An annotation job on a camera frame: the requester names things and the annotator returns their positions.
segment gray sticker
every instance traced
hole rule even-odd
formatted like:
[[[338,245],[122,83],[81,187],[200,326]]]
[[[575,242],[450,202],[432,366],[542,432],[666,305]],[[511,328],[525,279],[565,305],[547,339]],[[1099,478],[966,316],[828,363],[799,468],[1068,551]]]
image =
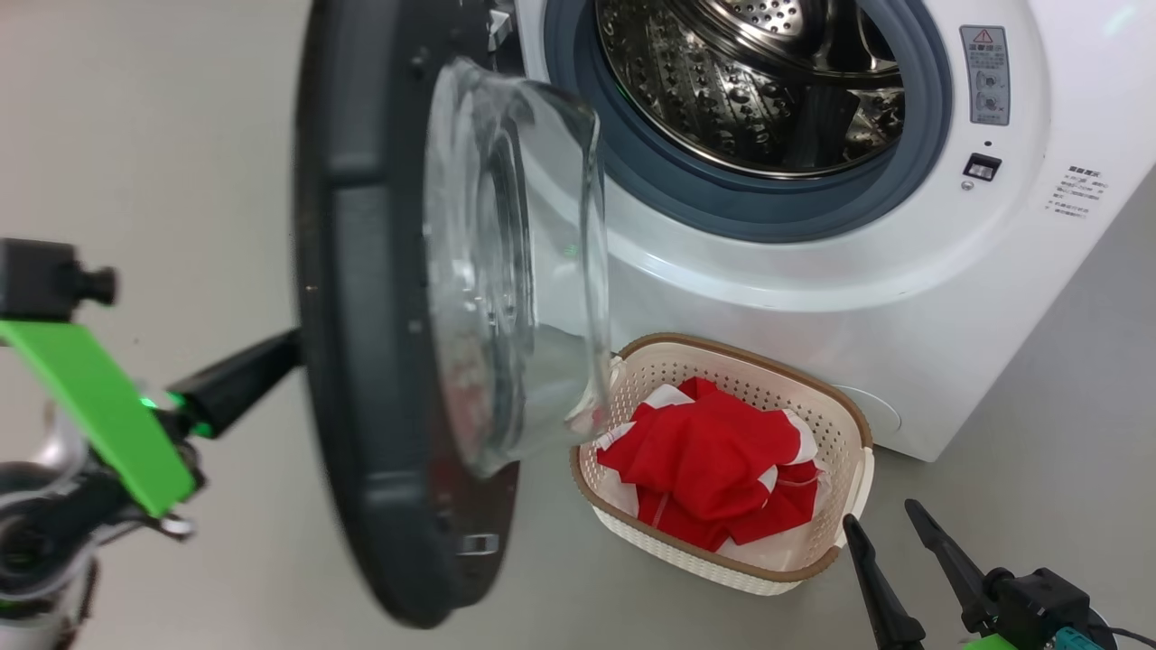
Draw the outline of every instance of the gray sticker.
[[[963,25],[963,50],[971,84],[971,121],[1007,126],[1011,116],[1008,43],[1002,27]]]

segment brown basket rim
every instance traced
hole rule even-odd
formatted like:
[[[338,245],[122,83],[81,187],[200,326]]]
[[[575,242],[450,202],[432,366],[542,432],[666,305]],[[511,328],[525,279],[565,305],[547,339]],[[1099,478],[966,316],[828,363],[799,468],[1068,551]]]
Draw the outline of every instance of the brown basket rim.
[[[851,401],[851,398],[843,394],[838,389],[831,386],[830,384],[821,382],[793,368],[788,368],[786,365],[783,365],[781,363],[776,363],[764,356],[759,356],[757,354],[747,352],[744,349],[728,346],[726,344],[709,341],[706,339],[699,339],[697,337],[690,337],[687,334],[674,334],[674,333],[650,334],[640,339],[637,339],[627,347],[622,348],[622,352],[618,354],[618,356],[623,359],[629,359],[631,354],[638,352],[639,349],[646,346],[651,346],[654,344],[679,344],[704,349],[707,352],[714,352],[733,359],[738,359],[740,361],[746,361],[754,365],[758,365],[759,368],[770,370],[777,375],[783,375],[784,377],[788,377],[791,379],[794,379],[795,382],[799,382],[800,384],[814,389],[830,397],[831,399],[837,401],[839,406],[847,409],[847,412],[851,413],[851,418],[855,421],[855,426],[859,427],[859,436],[862,440],[864,448],[869,449],[873,446],[870,427],[867,424],[867,418],[865,418],[862,412],[859,411],[859,407],[855,406],[853,401]],[[748,564],[746,562],[739,562],[738,560],[724,557],[721,555],[718,555],[717,553],[711,553],[709,551],[702,549],[697,546],[682,541],[681,539],[672,537],[658,529],[647,526],[646,524],[639,522],[637,518],[631,517],[625,512],[623,512],[622,510],[618,510],[614,505],[607,503],[606,500],[603,500],[601,496],[594,493],[594,490],[586,482],[585,477],[583,477],[581,465],[578,458],[578,453],[579,451],[577,446],[570,450],[570,473],[573,478],[575,483],[578,486],[578,490],[583,494],[583,496],[586,497],[586,501],[590,501],[592,505],[594,505],[602,512],[606,512],[607,515],[614,517],[615,519],[622,522],[623,524],[627,524],[628,526],[646,535],[650,535],[661,541],[662,544],[673,546],[679,551],[682,551],[683,553],[698,557],[699,560],[711,562],[713,564],[718,564],[720,567],[731,569],[732,571],[739,571],[741,574],[754,576],[756,578],[764,579],[768,582],[792,583],[792,582],[802,582],[805,579],[817,576],[818,574],[827,570],[827,568],[830,567],[835,562],[835,560],[839,556],[839,547],[832,544],[831,547],[827,549],[827,553],[824,553],[818,560],[815,560],[814,562],[801,569],[795,569],[793,571],[772,571],[769,569],[763,569],[759,567],[755,567],[753,564]]]

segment stainless steel drum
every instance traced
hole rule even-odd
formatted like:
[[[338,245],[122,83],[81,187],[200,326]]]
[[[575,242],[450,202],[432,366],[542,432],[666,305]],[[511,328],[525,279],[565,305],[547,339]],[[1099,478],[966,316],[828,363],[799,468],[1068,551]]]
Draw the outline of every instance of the stainless steel drum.
[[[733,171],[813,178],[903,131],[890,50],[851,0],[595,0],[623,95],[668,139]]]

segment plastic basket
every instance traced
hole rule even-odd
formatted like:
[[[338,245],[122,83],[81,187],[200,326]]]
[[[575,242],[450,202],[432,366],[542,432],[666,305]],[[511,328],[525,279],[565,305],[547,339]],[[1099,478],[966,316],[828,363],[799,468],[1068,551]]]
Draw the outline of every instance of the plastic basket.
[[[768,538],[773,547],[754,566],[724,557],[647,526],[599,494],[607,468],[593,443],[575,448],[570,466],[579,490],[615,534],[675,567],[709,581],[758,596],[790,591],[835,562],[846,544],[843,516],[862,514],[875,472],[867,420],[845,394],[793,369],[729,346],[682,334],[654,334],[622,350],[612,379],[610,428],[629,421],[635,408],[661,384],[704,377],[764,411],[794,409],[815,433],[818,459],[830,472],[830,494],[814,519]]]

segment transparent glass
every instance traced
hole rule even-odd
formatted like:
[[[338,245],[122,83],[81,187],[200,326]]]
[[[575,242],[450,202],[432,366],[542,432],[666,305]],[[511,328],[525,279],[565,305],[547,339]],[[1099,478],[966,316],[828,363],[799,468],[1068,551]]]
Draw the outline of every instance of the transparent glass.
[[[609,315],[599,123],[469,60],[438,76],[425,150],[429,302],[445,407],[488,477],[596,437]]]

